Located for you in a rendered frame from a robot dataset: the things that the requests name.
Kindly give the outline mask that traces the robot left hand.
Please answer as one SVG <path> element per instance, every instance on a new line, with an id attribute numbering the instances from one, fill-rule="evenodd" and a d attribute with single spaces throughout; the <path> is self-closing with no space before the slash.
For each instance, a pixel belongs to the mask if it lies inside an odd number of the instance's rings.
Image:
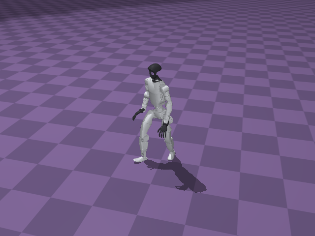
<path id="1" fill-rule="evenodd" d="M 165 137 L 166 137 L 166 131 L 167 131 L 167 126 L 169 125 L 169 121 L 168 121 L 168 123 L 166 124 L 166 123 L 164 123 L 163 122 L 163 126 L 161 126 L 160 128 L 159 128 L 159 130 L 157 131 L 157 132 L 159 132 L 159 137 L 160 137 L 160 134 L 161 134 L 161 138 L 162 138 L 162 134 L 163 134 L 163 138 L 164 138 L 164 134 L 165 134 Z"/>

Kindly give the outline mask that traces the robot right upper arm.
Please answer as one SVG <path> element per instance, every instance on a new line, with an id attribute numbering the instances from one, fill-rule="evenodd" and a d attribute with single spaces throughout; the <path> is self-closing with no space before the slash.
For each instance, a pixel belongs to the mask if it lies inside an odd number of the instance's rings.
<path id="1" fill-rule="evenodd" d="M 148 80 L 149 80 L 150 78 L 151 78 L 151 77 L 145 79 L 145 89 L 146 89 L 146 92 L 145 92 L 145 94 L 144 94 L 144 97 L 147 97 L 147 98 L 150 98 L 150 97 L 149 97 L 149 92 L 148 92 Z"/>

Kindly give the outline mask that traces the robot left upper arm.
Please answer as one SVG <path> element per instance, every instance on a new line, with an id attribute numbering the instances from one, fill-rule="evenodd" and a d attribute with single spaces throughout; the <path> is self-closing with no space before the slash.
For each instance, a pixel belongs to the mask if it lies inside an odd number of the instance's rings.
<path id="1" fill-rule="evenodd" d="M 172 105 L 172 100 L 171 100 L 170 93 L 169 93 L 169 87 L 165 84 L 161 84 L 161 85 L 159 85 L 159 88 L 160 88 L 161 93 L 163 93 L 164 99 L 167 101 L 165 103 L 165 107 L 168 103 L 170 103 Z"/>

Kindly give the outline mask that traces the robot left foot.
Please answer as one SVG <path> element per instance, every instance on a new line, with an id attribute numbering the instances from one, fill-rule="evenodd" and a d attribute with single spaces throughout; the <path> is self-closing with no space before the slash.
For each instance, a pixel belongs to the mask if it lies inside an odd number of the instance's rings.
<path id="1" fill-rule="evenodd" d="M 168 160 L 173 160 L 174 159 L 174 155 L 175 155 L 175 150 L 174 150 L 174 152 L 172 153 L 172 152 L 170 152 L 170 154 L 169 154 L 169 156 L 168 156 Z"/>

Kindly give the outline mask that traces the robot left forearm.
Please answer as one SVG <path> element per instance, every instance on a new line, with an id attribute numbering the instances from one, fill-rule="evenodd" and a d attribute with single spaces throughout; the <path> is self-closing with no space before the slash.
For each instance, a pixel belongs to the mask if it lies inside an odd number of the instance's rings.
<path id="1" fill-rule="evenodd" d="M 166 105 L 166 109 L 165 109 L 165 116 L 164 116 L 164 123 L 168 123 L 168 121 L 170 120 L 170 114 L 172 112 L 172 105 L 170 103 L 168 103 Z"/>

